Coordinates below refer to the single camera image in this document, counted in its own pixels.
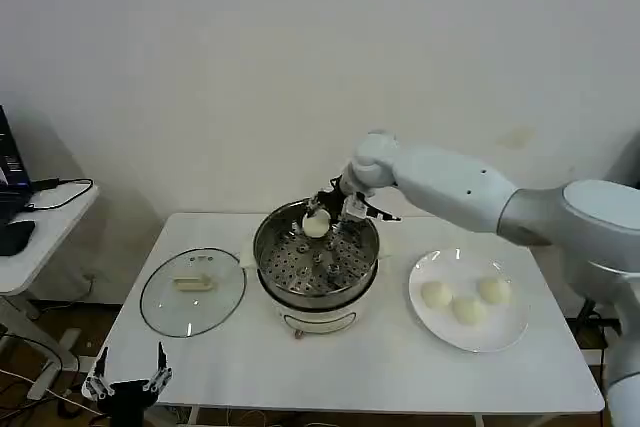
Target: white wall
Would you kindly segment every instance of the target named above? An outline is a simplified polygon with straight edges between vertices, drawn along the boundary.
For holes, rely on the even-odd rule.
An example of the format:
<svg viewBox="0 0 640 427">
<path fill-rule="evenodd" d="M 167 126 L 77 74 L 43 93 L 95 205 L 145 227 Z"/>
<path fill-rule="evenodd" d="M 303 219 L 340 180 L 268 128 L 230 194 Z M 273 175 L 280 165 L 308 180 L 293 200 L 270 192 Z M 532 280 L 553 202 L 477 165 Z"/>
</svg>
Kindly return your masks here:
<svg viewBox="0 0 640 427">
<path fill-rule="evenodd" d="M 119 301 L 168 214 L 308 195 L 373 127 L 522 185 L 605 175 L 639 32 L 638 0 L 0 0 L 0 103 L 34 177 L 103 186 L 56 260 Z"/>
</svg>

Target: white plate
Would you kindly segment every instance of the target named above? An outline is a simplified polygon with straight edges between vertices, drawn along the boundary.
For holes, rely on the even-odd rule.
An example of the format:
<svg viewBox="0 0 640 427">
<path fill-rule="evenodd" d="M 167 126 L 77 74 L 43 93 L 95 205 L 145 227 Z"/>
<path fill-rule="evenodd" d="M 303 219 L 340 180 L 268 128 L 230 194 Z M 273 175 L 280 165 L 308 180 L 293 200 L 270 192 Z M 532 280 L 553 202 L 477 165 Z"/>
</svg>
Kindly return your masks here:
<svg viewBox="0 0 640 427">
<path fill-rule="evenodd" d="M 486 276 L 499 275 L 511 284 L 511 301 L 491 305 L 480 297 L 476 284 Z M 444 282 L 453 291 L 454 299 L 471 295 L 482 302 L 488 311 L 487 319 L 476 326 L 460 324 L 451 310 L 430 309 L 422 300 L 422 284 Z M 529 306 L 523 304 L 514 285 L 498 263 L 468 249 L 436 250 L 420 259 L 409 277 L 409 298 L 424 325 L 442 340 L 471 352 L 498 352 L 518 342 L 528 325 Z"/>
</svg>

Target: glass lid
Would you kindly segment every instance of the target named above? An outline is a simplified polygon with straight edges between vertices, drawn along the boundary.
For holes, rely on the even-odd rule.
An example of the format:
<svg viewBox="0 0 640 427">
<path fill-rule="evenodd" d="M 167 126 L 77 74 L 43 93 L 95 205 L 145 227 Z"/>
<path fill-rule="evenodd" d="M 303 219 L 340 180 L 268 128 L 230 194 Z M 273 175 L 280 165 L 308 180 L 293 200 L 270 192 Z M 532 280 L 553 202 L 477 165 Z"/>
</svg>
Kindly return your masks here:
<svg viewBox="0 0 640 427">
<path fill-rule="evenodd" d="M 149 327 L 168 337 L 193 337 L 222 324 L 240 304 L 246 274 L 220 249 L 188 250 L 151 275 L 140 297 Z"/>
</svg>

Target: small white desk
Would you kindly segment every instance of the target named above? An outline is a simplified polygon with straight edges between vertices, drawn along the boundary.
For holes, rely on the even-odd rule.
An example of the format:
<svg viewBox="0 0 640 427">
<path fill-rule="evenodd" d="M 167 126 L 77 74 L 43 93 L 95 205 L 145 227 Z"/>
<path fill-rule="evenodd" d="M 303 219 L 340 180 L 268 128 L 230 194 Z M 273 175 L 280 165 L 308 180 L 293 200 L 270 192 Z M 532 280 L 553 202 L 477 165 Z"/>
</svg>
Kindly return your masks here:
<svg viewBox="0 0 640 427">
<path fill-rule="evenodd" d="M 37 207 L 57 205 L 85 188 L 86 185 L 80 184 L 61 185 L 56 189 L 34 195 L 31 202 Z M 17 255 L 0 257 L 0 295 L 3 296 L 0 299 L 0 323 L 7 327 L 8 333 L 36 340 L 54 350 L 62 358 L 64 370 L 75 371 L 78 367 L 76 358 L 69 349 L 77 340 L 80 331 L 78 329 L 69 329 L 58 342 L 33 324 L 27 318 L 25 312 L 14 308 L 15 304 L 28 311 L 28 304 L 24 302 L 18 303 L 18 298 L 12 299 L 12 302 L 9 303 L 4 297 L 20 294 L 29 288 L 51 255 L 95 202 L 98 193 L 98 187 L 94 186 L 84 195 L 60 209 L 18 215 L 14 222 L 33 220 L 36 223 L 29 244 L 25 250 Z M 51 385 L 60 370 L 60 366 L 57 358 L 52 356 L 49 351 L 36 344 L 29 345 L 51 360 L 49 366 L 43 371 L 28 394 L 30 399 L 39 399 L 44 394 L 44 389 Z"/>
<path fill-rule="evenodd" d="M 434 217 L 380 224 L 390 262 L 367 294 L 367 312 L 344 332 L 294 339 L 255 272 L 235 313 L 189 339 L 152 331 L 139 301 L 145 282 L 191 248 L 240 252 L 264 215 L 175 214 L 169 218 L 104 347 L 110 382 L 149 378 L 162 341 L 173 379 L 159 402 L 247 409 L 396 413 L 561 414 L 596 412 L 604 401 L 530 252 Z M 523 287 L 529 328 L 495 354 L 458 350 L 410 310 L 410 268 L 424 253 L 469 247 L 494 256 Z"/>
</svg>

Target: white robotic arm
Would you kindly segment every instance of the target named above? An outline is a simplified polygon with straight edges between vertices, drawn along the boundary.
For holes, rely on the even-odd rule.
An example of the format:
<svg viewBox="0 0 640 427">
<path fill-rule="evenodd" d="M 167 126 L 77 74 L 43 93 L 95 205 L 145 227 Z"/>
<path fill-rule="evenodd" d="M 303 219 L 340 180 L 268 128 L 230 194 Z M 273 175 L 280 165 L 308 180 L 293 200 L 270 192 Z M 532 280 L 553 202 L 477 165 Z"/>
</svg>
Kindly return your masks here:
<svg viewBox="0 0 640 427">
<path fill-rule="evenodd" d="M 618 310 L 624 335 L 609 356 L 609 403 L 616 427 L 640 425 L 640 191 L 601 180 L 518 189 L 481 161 L 372 132 L 340 177 L 332 217 L 364 217 L 363 198 L 382 187 L 464 229 L 560 247 L 570 285 Z"/>
</svg>

